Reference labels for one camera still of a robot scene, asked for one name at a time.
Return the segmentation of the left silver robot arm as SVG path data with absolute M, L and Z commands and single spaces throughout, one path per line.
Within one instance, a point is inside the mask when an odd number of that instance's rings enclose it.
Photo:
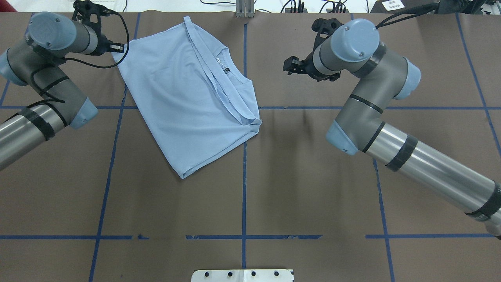
M 73 18 L 67 18 L 48 11 L 36 13 L 23 41 L 1 55 L 2 77 L 15 85 L 28 85 L 41 96 L 1 124 L 1 169 L 65 127 L 78 129 L 98 114 L 90 98 L 60 68 L 69 61 L 68 53 L 127 53 L 122 43 L 101 33 L 100 22 L 89 21 L 90 14 L 93 11 L 75 11 Z

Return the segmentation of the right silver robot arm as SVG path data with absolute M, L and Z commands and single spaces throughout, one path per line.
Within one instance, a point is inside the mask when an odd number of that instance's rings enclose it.
M 334 82 L 347 71 L 358 80 L 328 128 L 327 141 L 424 185 L 500 239 L 500 183 L 384 120 L 393 101 L 408 98 L 419 86 L 420 69 L 388 47 L 380 25 L 366 18 L 347 23 L 318 18 L 311 29 L 316 33 L 311 53 L 302 60 L 288 57 L 283 71 L 317 82 Z

